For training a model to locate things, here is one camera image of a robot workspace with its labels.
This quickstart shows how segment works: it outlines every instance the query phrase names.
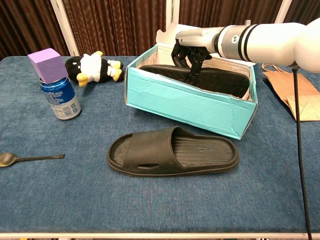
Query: purple block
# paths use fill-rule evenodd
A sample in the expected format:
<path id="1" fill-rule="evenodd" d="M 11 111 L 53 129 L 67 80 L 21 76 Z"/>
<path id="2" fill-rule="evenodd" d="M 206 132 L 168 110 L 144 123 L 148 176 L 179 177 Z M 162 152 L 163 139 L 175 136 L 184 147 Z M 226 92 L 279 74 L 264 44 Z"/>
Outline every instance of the purple block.
<path id="1" fill-rule="evenodd" d="M 28 57 L 38 76 L 47 84 L 68 76 L 62 57 L 52 48 L 31 53 Z"/>

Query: black slipper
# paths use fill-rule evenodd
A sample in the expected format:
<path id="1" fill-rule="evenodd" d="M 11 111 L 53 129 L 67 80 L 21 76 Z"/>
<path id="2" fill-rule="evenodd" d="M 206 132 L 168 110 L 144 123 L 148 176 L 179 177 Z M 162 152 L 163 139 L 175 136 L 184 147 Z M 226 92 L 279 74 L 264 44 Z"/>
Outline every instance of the black slipper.
<path id="1" fill-rule="evenodd" d="M 140 69 L 189 84 L 187 79 L 190 68 L 171 65 L 144 65 Z M 203 67 L 197 82 L 190 85 L 210 92 L 230 94 L 242 99 L 248 92 L 250 81 L 246 75 L 241 73 Z"/>
<path id="2" fill-rule="evenodd" d="M 166 177 L 226 172 L 236 167 L 238 158 L 230 140 L 174 126 L 124 135 L 112 144 L 106 160 L 130 176 Z"/>

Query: pepsi can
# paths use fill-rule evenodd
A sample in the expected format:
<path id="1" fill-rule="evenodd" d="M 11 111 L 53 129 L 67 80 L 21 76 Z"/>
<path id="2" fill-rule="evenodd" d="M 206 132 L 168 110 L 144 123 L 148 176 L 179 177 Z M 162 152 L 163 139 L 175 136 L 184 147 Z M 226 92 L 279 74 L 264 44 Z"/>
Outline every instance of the pepsi can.
<path id="1" fill-rule="evenodd" d="M 81 107 L 68 77 L 52 83 L 40 80 L 40 88 L 58 119 L 72 119 L 80 113 Z"/>

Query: brown paper bag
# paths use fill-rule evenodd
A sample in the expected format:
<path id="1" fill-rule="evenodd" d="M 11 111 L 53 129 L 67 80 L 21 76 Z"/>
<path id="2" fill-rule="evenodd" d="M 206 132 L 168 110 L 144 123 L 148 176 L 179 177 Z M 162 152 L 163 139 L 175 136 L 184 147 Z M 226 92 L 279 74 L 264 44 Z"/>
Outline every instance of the brown paper bag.
<path id="1" fill-rule="evenodd" d="M 266 66 L 273 67 L 275 71 L 266 69 Z M 263 64 L 262 69 L 276 94 L 290 108 L 294 119 L 296 119 L 293 73 L 269 64 Z M 297 76 L 300 120 L 320 121 L 320 92 L 302 74 L 298 73 Z"/>

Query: spoon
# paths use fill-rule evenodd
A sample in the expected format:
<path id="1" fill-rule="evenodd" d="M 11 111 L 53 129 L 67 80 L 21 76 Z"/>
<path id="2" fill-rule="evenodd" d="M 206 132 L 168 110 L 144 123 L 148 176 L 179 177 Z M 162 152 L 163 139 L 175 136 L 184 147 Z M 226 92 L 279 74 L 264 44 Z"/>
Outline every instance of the spoon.
<path id="1" fill-rule="evenodd" d="M 46 159 L 64 159 L 64 154 L 53 156 L 34 156 L 34 157 L 18 157 L 11 152 L 0 153 L 0 168 L 7 167 L 15 162 L 33 161 L 33 160 L 46 160 Z"/>

